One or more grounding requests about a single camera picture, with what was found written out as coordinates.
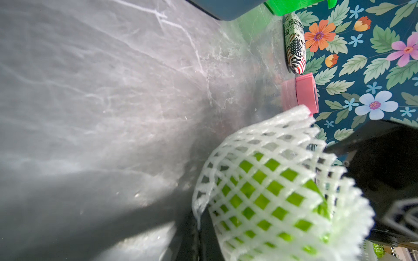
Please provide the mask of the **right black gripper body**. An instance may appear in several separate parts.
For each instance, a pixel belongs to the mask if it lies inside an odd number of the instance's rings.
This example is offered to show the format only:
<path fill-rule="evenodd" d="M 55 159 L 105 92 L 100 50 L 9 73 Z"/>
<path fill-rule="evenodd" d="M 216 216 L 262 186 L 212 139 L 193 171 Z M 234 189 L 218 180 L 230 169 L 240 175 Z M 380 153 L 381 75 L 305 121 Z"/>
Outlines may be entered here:
<path fill-rule="evenodd" d="M 326 153 L 344 156 L 353 178 L 375 212 L 368 240 L 418 240 L 418 129 L 390 120 L 369 121 Z"/>

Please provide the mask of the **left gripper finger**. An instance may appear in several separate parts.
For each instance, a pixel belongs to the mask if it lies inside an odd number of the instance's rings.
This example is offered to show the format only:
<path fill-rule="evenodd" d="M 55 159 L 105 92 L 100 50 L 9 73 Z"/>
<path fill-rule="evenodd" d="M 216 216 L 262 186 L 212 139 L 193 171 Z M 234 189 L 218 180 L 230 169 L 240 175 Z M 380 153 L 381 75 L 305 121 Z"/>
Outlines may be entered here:
<path fill-rule="evenodd" d="M 176 261 L 225 261 L 208 209 L 200 218 L 200 226 L 190 214 L 176 236 L 180 239 L 174 252 Z"/>

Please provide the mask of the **green custard apple back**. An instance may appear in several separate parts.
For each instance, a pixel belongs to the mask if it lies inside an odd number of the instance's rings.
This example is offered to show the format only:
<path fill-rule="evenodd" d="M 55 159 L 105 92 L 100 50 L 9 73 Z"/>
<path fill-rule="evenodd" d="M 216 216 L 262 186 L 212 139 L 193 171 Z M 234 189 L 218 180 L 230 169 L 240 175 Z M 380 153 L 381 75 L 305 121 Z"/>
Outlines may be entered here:
<path fill-rule="evenodd" d="M 330 211 L 302 167 L 255 152 L 220 164 L 209 211 L 228 261 L 308 261 L 328 246 Z"/>

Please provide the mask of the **white foam net back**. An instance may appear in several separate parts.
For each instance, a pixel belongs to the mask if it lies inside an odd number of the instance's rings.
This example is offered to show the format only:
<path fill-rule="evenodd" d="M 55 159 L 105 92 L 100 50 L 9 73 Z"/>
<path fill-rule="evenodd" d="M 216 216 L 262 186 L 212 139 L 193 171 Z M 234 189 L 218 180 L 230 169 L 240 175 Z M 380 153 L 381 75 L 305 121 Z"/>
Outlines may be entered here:
<path fill-rule="evenodd" d="M 226 261 L 358 261 L 374 212 L 299 105 L 229 135 L 198 178 Z"/>

